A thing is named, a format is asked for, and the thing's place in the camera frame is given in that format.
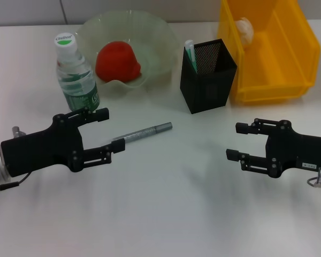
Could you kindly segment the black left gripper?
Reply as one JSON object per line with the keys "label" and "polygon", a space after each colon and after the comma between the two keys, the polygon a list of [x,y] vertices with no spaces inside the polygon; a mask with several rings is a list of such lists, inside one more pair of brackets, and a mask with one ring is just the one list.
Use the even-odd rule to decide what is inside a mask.
{"label": "black left gripper", "polygon": [[67,166],[72,172],[110,164],[112,154],[125,150],[125,139],[84,149],[78,127],[109,119],[108,108],[90,111],[88,107],[53,117],[49,128],[1,142],[5,166],[17,177],[52,165]]}

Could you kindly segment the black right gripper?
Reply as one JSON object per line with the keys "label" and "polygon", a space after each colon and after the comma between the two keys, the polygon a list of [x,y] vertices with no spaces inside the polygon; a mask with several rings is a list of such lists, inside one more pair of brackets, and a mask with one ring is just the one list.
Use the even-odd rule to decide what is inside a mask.
{"label": "black right gripper", "polygon": [[227,159],[240,162],[243,171],[279,178],[285,170],[291,168],[315,172],[321,168],[321,137],[295,132],[288,120],[255,118],[250,125],[236,123],[235,129],[240,134],[268,135],[266,158],[226,150]]}

